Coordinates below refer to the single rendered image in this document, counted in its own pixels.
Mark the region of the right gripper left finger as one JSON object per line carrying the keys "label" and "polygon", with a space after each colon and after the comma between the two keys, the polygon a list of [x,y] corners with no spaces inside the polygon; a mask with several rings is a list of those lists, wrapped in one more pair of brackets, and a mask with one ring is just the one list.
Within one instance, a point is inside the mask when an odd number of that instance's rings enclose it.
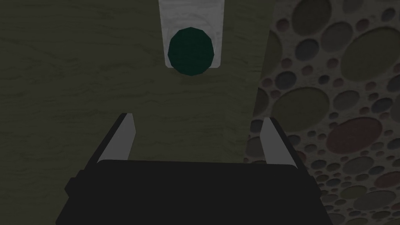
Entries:
{"label": "right gripper left finger", "polygon": [[136,135],[131,113],[122,113],[107,132],[88,161],[93,166],[102,160],[127,160]]}

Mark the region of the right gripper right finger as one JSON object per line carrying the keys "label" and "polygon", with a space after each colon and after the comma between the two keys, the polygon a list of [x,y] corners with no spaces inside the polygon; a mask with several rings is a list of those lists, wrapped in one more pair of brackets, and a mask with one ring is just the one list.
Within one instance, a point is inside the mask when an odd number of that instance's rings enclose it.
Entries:
{"label": "right gripper right finger", "polygon": [[260,141],[268,164],[292,165],[304,170],[305,165],[275,118],[263,119]]}

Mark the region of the dark green round door knob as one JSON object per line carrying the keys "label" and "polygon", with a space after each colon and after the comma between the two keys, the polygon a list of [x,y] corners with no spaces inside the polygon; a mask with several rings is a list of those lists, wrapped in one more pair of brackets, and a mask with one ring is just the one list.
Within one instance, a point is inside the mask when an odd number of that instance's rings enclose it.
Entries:
{"label": "dark green round door knob", "polygon": [[214,59],[212,40],[201,29],[181,29],[170,39],[167,57],[171,66],[183,75],[202,74]]}

